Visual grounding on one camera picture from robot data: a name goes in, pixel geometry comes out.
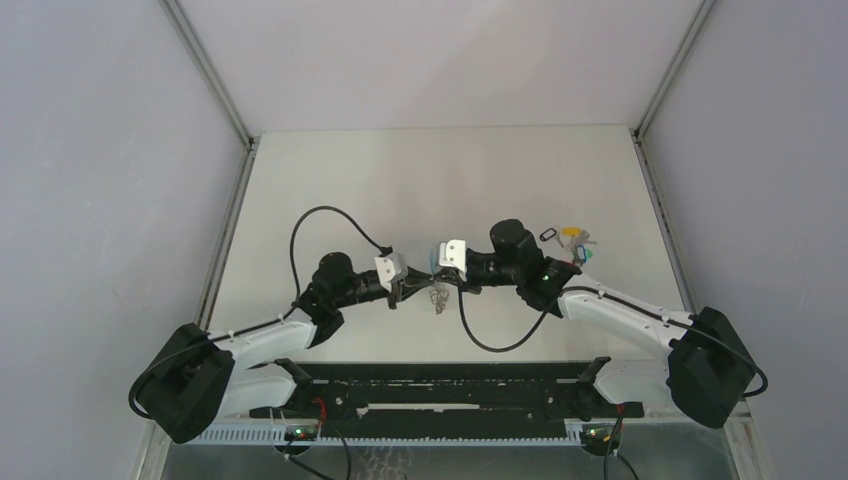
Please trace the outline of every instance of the white table surface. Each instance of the white table surface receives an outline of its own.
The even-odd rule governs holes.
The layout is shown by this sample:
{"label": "white table surface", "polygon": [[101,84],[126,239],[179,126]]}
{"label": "white table surface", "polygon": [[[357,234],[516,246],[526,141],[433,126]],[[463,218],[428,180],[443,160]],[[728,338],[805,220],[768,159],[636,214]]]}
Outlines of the white table surface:
{"label": "white table surface", "polygon": [[[584,271],[606,285],[682,309],[638,158],[625,126],[498,127],[333,132],[262,136],[211,329],[237,328],[287,309],[294,297],[288,244],[298,217],[316,205],[353,216],[378,243],[428,270],[440,241],[465,239],[492,251],[497,221],[520,219],[538,235],[578,226],[598,245]],[[556,242],[546,255],[570,260]],[[350,255],[357,271],[376,251],[341,216],[313,214],[298,233],[305,286],[326,253]],[[503,346],[538,318],[514,288],[465,295],[472,330]],[[550,316],[513,352],[474,346],[460,324],[456,292],[437,316],[426,292],[390,311],[385,301],[343,310],[345,325],[325,344],[293,355],[327,362],[490,362],[621,359],[646,354],[592,326]]]}

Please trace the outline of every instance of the white wall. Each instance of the white wall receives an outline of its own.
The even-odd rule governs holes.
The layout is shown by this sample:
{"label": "white wall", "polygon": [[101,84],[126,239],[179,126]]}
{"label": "white wall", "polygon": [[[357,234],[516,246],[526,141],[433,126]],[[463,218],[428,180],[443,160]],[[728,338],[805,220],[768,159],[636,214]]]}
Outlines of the white wall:
{"label": "white wall", "polygon": [[127,478],[241,147],[152,0],[4,2],[0,78],[0,478]]}
{"label": "white wall", "polygon": [[844,478],[848,3],[722,2],[649,133],[701,303],[769,373],[779,478]]}
{"label": "white wall", "polygon": [[[285,311],[295,295],[285,245],[297,219],[315,205],[343,206],[372,238],[422,271],[429,271],[439,242],[452,238],[491,251],[489,229],[505,218],[520,219],[536,234],[575,225],[598,242],[584,266],[588,275],[656,305],[682,308],[623,125],[275,132],[259,143],[212,329],[238,329]],[[539,247],[571,260],[555,241]],[[298,230],[295,260],[303,285],[327,252],[350,255],[357,271],[374,267],[374,248],[350,224],[319,213]],[[554,318],[522,348],[486,352],[468,340],[456,297],[450,289],[440,316],[423,292],[397,310],[384,301],[345,309],[345,325],[330,341],[292,358],[538,362],[648,355],[591,325]],[[515,342],[538,318],[513,288],[466,295],[464,304],[471,329],[489,345]]]}
{"label": "white wall", "polygon": [[185,0],[253,134],[629,124],[700,0]]}

